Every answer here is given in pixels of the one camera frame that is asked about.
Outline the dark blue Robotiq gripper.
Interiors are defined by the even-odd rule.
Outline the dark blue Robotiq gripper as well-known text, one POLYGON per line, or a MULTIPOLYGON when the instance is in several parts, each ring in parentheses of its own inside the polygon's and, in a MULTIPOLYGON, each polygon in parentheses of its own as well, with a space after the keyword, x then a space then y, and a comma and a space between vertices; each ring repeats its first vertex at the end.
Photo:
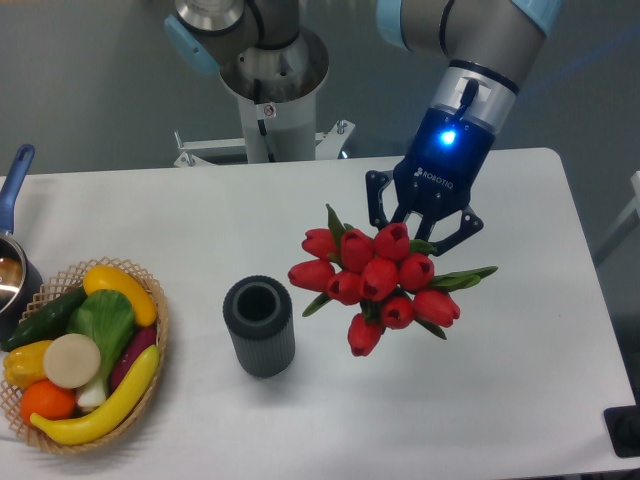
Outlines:
POLYGON ((445 111, 427 110, 408 153, 391 171, 369 170, 365 174, 368 219, 378 230, 389 224, 383 192, 392 179, 398 206, 394 223, 411 213, 421 216, 418 234, 428 236, 438 221, 461 211, 458 229, 438 241, 430 241, 434 256, 442 256, 484 228, 483 220, 468 205, 471 187, 495 135, 445 111))

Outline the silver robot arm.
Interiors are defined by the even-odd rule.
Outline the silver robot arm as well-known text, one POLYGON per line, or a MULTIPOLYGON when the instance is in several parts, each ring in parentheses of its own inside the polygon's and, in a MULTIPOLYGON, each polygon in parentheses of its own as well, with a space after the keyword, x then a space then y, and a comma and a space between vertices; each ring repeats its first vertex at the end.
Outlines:
MULTIPOLYGON (((444 254, 482 229, 472 185, 558 14, 556 1, 380 1, 376 22, 390 44, 440 51, 448 67, 404 158, 366 176, 370 224, 389 224, 382 194, 393 186, 396 222, 420 219, 417 237, 452 214, 444 254)), ((164 23, 175 50, 236 97, 252 163, 317 157, 316 95, 327 49, 303 27, 295 1, 179 1, 164 23)))

